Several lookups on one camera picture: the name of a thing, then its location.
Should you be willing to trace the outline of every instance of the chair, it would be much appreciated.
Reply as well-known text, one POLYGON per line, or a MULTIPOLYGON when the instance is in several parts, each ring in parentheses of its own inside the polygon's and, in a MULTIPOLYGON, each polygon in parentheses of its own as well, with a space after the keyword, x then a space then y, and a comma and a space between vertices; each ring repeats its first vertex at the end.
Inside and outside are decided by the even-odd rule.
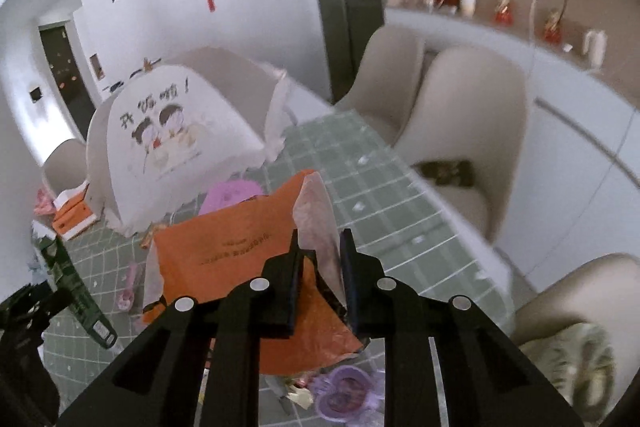
POLYGON ((525 75, 482 48, 448 48, 426 72, 394 147, 409 165, 471 160, 477 188, 436 187, 490 241, 508 204, 526 128, 525 75))
POLYGON ((86 145, 77 138, 58 145, 42 166, 42 181, 53 197, 78 187, 85 179, 86 145))
POLYGON ((336 104, 354 109, 393 145, 411 114, 420 87, 424 38, 400 26, 382 26, 369 39, 351 90, 336 104))
POLYGON ((640 367, 640 262, 628 254, 591 261, 516 312, 511 340, 522 345, 580 322, 609 333, 616 364, 611 404, 622 397, 640 367))

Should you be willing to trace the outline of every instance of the green package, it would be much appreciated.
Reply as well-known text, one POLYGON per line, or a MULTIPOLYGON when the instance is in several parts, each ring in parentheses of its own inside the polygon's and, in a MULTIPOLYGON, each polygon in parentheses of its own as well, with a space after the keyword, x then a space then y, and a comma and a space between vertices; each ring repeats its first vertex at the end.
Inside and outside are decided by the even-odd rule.
POLYGON ((48 227, 34 222, 32 240, 55 286, 71 292, 73 302, 69 305, 69 310, 84 331, 104 349, 112 347, 118 334, 82 282, 60 236, 48 227))

